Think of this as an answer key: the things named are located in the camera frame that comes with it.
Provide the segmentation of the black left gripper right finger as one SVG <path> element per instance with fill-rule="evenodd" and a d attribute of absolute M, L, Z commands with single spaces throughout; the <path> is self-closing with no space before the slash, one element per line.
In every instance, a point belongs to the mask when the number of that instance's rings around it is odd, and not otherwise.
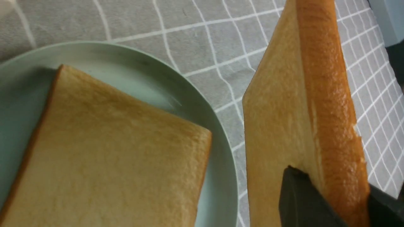
<path fill-rule="evenodd" d="M 403 227 L 403 199 L 395 199 L 379 188 L 370 185 L 368 211 L 371 227 Z"/>

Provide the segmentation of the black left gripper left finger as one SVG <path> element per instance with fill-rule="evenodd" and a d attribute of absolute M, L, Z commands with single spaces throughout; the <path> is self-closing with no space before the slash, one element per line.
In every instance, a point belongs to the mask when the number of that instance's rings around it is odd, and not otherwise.
<path fill-rule="evenodd" d="M 303 171 L 288 166 L 279 199 L 282 227 L 346 227 Z"/>

